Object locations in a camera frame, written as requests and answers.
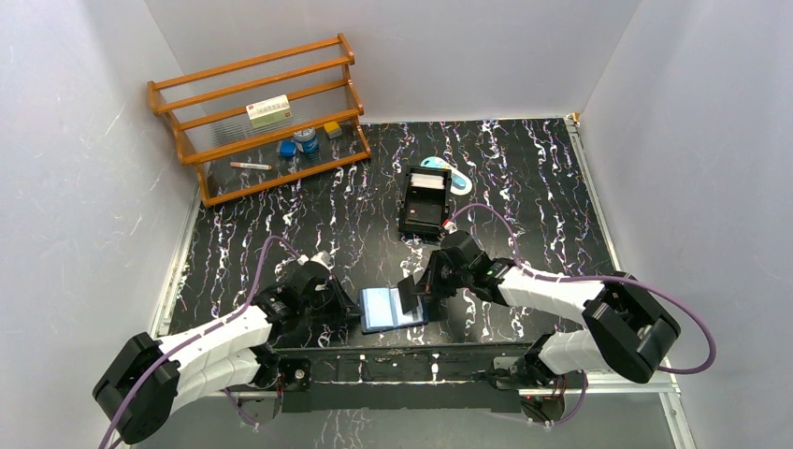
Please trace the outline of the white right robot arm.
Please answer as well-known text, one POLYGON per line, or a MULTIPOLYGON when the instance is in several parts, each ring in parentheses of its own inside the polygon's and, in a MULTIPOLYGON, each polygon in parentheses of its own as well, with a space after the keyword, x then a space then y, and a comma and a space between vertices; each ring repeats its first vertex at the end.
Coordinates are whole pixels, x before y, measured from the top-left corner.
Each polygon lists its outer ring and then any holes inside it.
POLYGON ((510 258, 492 258, 465 231, 440 243, 419 279, 401 283, 403 306, 441 300, 467 289, 479 300, 508 308, 544 311, 580 325, 546 333, 521 359, 495 376, 552 386, 573 371, 610 371, 646 384, 681 334, 674 318, 630 275, 618 272, 584 281, 531 271, 510 258))

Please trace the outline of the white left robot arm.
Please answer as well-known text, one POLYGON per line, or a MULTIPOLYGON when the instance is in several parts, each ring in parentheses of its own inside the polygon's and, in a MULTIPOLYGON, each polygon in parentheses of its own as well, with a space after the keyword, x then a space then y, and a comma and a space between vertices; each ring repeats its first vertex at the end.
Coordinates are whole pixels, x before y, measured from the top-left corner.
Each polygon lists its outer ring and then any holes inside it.
POLYGON ((274 344, 314 323, 344 325, 362 314, 329 267, 311 258, 204 325, 161 338, 136 334, 92 392, 110 421, 101 447, 143 442, 185 405, 230 387, 306 390, 311 363, 280 355, 274 344))

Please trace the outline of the blue leather card holder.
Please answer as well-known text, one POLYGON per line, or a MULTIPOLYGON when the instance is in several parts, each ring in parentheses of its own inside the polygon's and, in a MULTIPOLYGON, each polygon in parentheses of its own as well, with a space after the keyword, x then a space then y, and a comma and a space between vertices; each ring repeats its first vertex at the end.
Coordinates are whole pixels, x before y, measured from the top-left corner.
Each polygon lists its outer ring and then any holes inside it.
POLYGON ((423 326, 429 322, 424 303, 413 311, 403 311, 397 288, 379 287, 360 291, 359 306, 363 312, 361 331, 374 334, 400 328, 423 326))

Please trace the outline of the black card box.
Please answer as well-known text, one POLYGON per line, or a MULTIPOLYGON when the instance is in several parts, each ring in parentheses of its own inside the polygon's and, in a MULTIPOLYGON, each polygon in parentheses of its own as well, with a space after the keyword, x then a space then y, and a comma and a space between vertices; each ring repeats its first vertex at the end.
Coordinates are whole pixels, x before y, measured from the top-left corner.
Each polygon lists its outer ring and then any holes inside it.
POLYGON ((449 219, 451 172, 446 169, 408 166, 402 197, 397 201, 397 230, 400 234, 429 240, 441 239, 441 226, 449 219), (413 188, 412 173, 437 174, 445 177, 444 190, 413 188))

